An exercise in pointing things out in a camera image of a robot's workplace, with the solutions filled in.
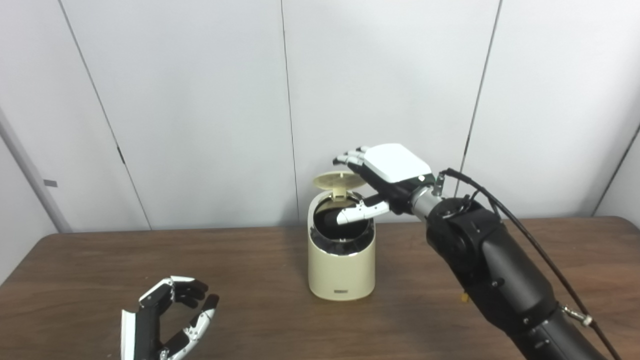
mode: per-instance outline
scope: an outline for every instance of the cable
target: cable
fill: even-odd
[[[475,182],[469,176],[462,174],[461,172],[458,172],[452,168],[448,168],[447,170],[442,171],[441,174],[451,176],[455,179],[462,181],[463,183],[467,183],[473,186],[477,191],[479,191],[484,196],[486,196],[487,199],[489,199],[489,203],[491,203],[494,211],[497,211],[496,207],[498,207],[505,215],[507,215],[507,217],[516,225],[518,230],[520,230],[520,232],[527,238],[527,240],[529,240],[529,243],[531,243],[531,245],[536,249],[536,251],[538,251],[538,254],[540,254],[542,259],[551,268],[551,271],[553,271],[553,273],[560,280],[560,282],[562,283],[564,288],[567,290],[569,295],[571,295],[571,298],[573,299],[573,301],[575,301],[576,305],[578,305],[578,308],[580,309],[580,311],[582,311],[582,313],[584,313],[585,315],[589,314],[587,307],[584,305],[584,303],[582,302],[578,294],[575,292],[575,290],[569,283],[569,280],[567,280],[562,274],[562,272],[560,272],[560,269],[558,269],[556,264],[554,264],[554,262],[551,260],[549,255],[547,255],[547,253],[544,251],[540,243],[538,243],[538,241],[533,237],[533,235],[524,227],[524,225],[522,225],[522,223],[517,219],[517,217],[514,214],[512,214],[509,211],[509,209],[507,209],[505,205],[503,205],[498,199],[496,199],[495,196],[493,196],[489,191],[487,191],[487,189],[483,188],[482,186],[480,186],[480,184]],[[598,324],[596,323],[596,321],[593,320],[589,324],[589,326],[596,332],[596,334],[600,338],[600,341],[602,341],[602,343],[607,348],[607,350],[611,353],[613,358],[615,360],[622,360],[620,355],[618,355],[618,352],[613,347],[613,345],[611,345],[611,342],[609,342],[604,332],[602,332],[600,326],[598,326]]]

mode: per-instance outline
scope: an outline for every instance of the cable connector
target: cable connector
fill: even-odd
[[[444,175],[442,172],[438,174],[438,179],[436,179],[436,183],[433,185],[433,191],[431,194],[435,197],[442,196],[442,187],[444,186]]]
[[[579,311],[570,309],[568,306],[561,306],[560,310],[562,310],[570,318],[574,320],[578,320],[580,324],[582,324],[582,326],[584,327],[589,327],[589,325],[593,321],[593,318],[591,317],[591,315],[585,315]]]

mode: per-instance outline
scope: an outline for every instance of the open lid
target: open lid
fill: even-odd
[[[351,171],[331,171],[317,176],[314,185],[323,190],[333,191],[333,199],[345,199],[347,190],[358,188],[366,184],[358,174]]]

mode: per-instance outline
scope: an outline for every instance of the brown table surface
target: brown table surface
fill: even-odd
[[[640,359],[640,232],[620,218],[526,220],[624,359]],[[508,224],[518,241],[523,237]],[[302,227],[56,234],[0,286],[1,359],[118,359],[120,310],[168,275],[221,296],[187,359],[520,359],[472,303],[418,223],[378,226],[373,294],[329,302],[307,286]],[[569,296],[531,246],[526,251]],[[163,332],[194,310],[176,304]],[[604,351],[593,331],[587,337]]]

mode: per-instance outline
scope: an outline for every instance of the white wall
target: white wall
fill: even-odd
[[[64,231],[148,229],[56,1],[0,2],[0,125],[33,164]]]
[[[0,3],[0,125],[92,231],[292,224],[359,145],[460,167],[499,2],[62,3],[142,206],[56,2]],[[640,119],[638,18],[504,1],[463,171],[521,217],[589,215]]]
[[[44,236],[51,219],[0,138],[0,284]]]
[[[590,215],[640,119],[638,19],[638,1],[504,1],[464,173],[521,217]]]
[[[597,216],[614,215],[640,227],[640,140],[636,138],[605,194]]]
[[[320,191],[313,178],[360,145],[399,142],[434,170],[460,165],[498,1],[283,5],[300,218]]]
[[[297,222],[280,0],[64,0],[153,229]]]

